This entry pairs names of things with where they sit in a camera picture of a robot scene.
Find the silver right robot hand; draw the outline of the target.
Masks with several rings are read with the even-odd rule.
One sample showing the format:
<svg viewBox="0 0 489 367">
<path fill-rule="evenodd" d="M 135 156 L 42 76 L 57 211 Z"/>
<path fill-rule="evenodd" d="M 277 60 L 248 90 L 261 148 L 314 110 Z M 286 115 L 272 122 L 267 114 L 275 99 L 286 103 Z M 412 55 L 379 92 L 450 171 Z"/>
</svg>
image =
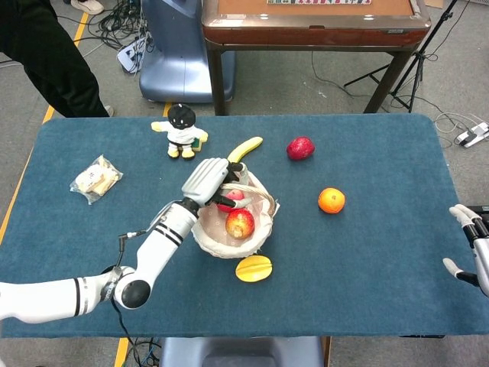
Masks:
<svg viewBox="0 0 489 367">
<path fill-rule="evenodd" d="M 488 297 L 488 227 L 481 215 L 462 204 L 451 206 L 449 212 L 461 224 L 477 272 L 470 273 L 460 269 L 450 258 L 443 258 L 442 262 L 450 275 L 478 287 Z"/>
</svg>

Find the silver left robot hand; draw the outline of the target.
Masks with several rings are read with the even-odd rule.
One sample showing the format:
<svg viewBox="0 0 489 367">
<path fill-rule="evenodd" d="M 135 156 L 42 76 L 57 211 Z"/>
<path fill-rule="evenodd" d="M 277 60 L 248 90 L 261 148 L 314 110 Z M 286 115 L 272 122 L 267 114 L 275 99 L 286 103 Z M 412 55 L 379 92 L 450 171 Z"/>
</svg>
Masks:
<svg viewBox="0 0 489 367">
<path fill-rule="evenodd" d="M 245 168 L 244 164 L 230 163 L 225 158 L 206 158 L 183 184 L 183 197 L 192 200 L 199 207 L 214 202 L 232 209 L 245 208 L 251 203 L 250 198 L 233 200 L 221 194 L 222 185 L 237 181 L 235 172 L 242 172 Z"/>
</svg>

